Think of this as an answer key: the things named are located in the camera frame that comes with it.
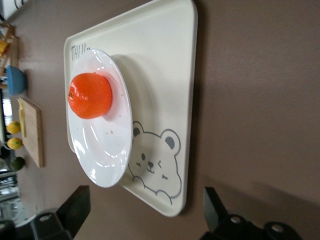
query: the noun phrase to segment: blue bowl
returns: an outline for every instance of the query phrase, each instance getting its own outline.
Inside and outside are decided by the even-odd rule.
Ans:
[[[14,96],[21,94],[27,87],[27,76],[17,67],[8,66],[6,68],[9,94]]]

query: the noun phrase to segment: orange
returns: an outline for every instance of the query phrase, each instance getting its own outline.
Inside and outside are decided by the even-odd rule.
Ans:
[[[81,73],[69,86],[68,102],[71,110],[82,119],[93,119],[106,114],[112,103],[109,81],[96,73]]]
[[[20,122],[18,121],[12,121],[8,126],[6,126],[6,130],[10,134],[17,134],[21,131]]]
[[[12,137],[10,138],[6,144],[8,145],[9,148],[13,149],[13,150],[17,150],[19,149],[23,143],[22,140],[18,137]]]

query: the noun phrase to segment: yellow lemon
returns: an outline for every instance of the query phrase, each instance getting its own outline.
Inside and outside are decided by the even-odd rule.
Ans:
[[[16,150],[22,146],[22,140],[18,137],[12,137],[6,142],[6,144],[9,148]]]
[[[21,131],[20,122],[12,121],[8,126],[6,126],[6,130],[10,134],[17,134]]]

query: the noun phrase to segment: black clamp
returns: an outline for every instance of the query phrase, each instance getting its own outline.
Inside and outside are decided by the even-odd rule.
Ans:
[[[56,212],[38,214],[23,226],[11,220],[0,221],[0,239],[72,240],[91,209],[89,186],[79,186]]]
[[[204,188],[204,217],[209,231],[200,240],[302,240],[282,222],[268,222],[261,229],[237,214],[229,214],[213,187]]]

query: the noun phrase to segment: bear ear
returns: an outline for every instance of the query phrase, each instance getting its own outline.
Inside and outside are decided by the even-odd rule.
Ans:
[[[164,130],[161,139],[170,147],[175,156],[179,153],[181,148],[180,138],[173,130]]]
[[[133,129],[133,138],[135,138],[136,136],[138,136],[139,134],[142,134],[144,132],[144,129],[143,129],[141,123],[138,121],[133,122],[132,129]]]

